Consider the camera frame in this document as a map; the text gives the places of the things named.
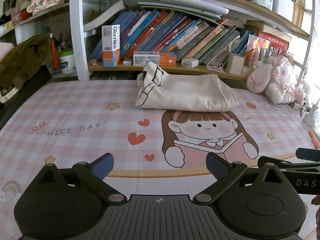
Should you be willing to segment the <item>person's right hand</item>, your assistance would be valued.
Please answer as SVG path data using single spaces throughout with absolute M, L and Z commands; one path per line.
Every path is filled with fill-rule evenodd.
M 316 212 L 315 218 L 316 218 L 316 237 L 317 240 L 320 240 L 320 195 L 317 195 L 313 200 L 311 201 L 311 204 L 318 207 L 318 210 Z

